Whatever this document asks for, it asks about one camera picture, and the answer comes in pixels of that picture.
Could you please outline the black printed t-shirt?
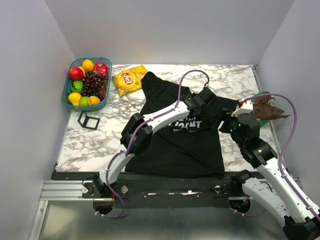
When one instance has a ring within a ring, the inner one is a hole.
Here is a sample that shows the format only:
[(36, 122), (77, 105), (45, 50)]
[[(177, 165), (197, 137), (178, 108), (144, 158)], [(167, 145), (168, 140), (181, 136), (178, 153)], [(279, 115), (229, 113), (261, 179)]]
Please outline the black printed t-shirt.
[(125, 171), (173, 178), (221, 177), (225, 173), (218, 114), (234, 111), (237, 101), (215, 97), (201, 114), (179, 119), (157, 131), (148, 149), (133, 157)]

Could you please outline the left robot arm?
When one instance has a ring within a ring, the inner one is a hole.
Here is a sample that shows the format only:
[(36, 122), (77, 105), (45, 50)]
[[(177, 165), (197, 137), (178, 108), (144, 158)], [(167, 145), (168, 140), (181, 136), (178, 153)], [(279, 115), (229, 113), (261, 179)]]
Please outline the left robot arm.
[(204, 87), (200, 93), (193, 95), (182, 95), (179, 90), (173, 104), (154, 113), (132, 115), (107, 167), (92, 178), (93, 191), (101, 198), (107, 197), (113, 191), (111, 184), (117, 181), (121, 170), (133, 157), (148, 149), (152, 136), (157, 131), (178, 120), (199, 115), (214, 98), (216, 95), (209, 87)]

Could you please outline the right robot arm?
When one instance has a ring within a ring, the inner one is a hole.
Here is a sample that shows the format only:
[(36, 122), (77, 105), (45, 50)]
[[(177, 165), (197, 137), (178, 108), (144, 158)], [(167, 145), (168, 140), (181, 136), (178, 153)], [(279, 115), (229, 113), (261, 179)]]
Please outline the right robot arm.
[(274, 149), (260, 138), (260, 124), (250, 113), (219, 115), (222, 133), (230, 134), (242, 157), (272, 186), (267, 189), (248, 170), (236, 174), (230, 191), (246, 194), (264, 207), (282, 226), (289, 240), (315, 240), (320, 236), (320, 207), (289, 175)]

